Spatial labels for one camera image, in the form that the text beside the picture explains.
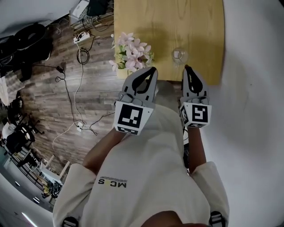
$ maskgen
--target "person's neck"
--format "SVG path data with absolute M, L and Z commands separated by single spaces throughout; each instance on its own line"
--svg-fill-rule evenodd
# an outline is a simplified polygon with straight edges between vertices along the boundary
M 170 227 L 181 224 L 181 220 L 174 211 L 163 211 L 150 217 L 141 227 Z

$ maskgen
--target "wooden table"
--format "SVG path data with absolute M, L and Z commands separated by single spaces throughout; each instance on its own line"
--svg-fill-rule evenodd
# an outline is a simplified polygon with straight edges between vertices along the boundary
M 221 79 L 224 52 L 222 0 L 115 0 L 114 36 L 134 32 L 152 46 L 158 79 L 181 81 L 184 66 L 175 67 L 172 51 L 188 50 L 188 65 L 209 85 Z M 119 70 L 126 78 L 127 71 Z

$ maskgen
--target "white t-shirt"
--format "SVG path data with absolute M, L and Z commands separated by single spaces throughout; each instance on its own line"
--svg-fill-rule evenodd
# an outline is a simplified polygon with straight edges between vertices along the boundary
M 16 126 L 14 124 L 9 124 L 8 122 L 4 125 L 2 129 L 2 137 L 7 139 L 15 131 Z
M 183 163 L 179 115 L 156 105 L 139 136 L 128 135 L 107 155 L 98 175 L 70 167 L 53 211 L 54 226 L 73 216 L 80 227 L 140 227 L 151 216 L 174 211 L 183 223 L 208 224 L 229 205 L 213 162 L 192 176 Z

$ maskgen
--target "flower bouquet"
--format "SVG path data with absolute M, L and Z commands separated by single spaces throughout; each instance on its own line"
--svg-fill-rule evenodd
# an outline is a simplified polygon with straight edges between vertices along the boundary
M 112 48 L 115 47 L 119 48 L 118 58 L 120 62 L 109 61 L 113 71 L 127 69 L 130 72 L 136 72 L 152 65 L 154 53 L 150 51 L 151 46 L 141 43 L 140 39 L 135 39 L 133 33 L 127 35 L 122 32 L 117 44 L 113 42 Z

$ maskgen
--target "fluorescent light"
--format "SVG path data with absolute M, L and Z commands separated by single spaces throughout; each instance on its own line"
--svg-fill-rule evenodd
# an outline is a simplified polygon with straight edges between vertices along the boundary
M 34 201 L 36 201 L 39 204 L 39 201 L 37 201 L 35 198 L 32 198 Z
M 34 227 L 38 227 L 36 224 L 34 224 L 34 223 L 32 222 L 32 220 L 30 220 L 30 218 L 29 218 L 26 214 L 22 213 L 22 215 L 24 215 L 24 217 L 25 217 Z

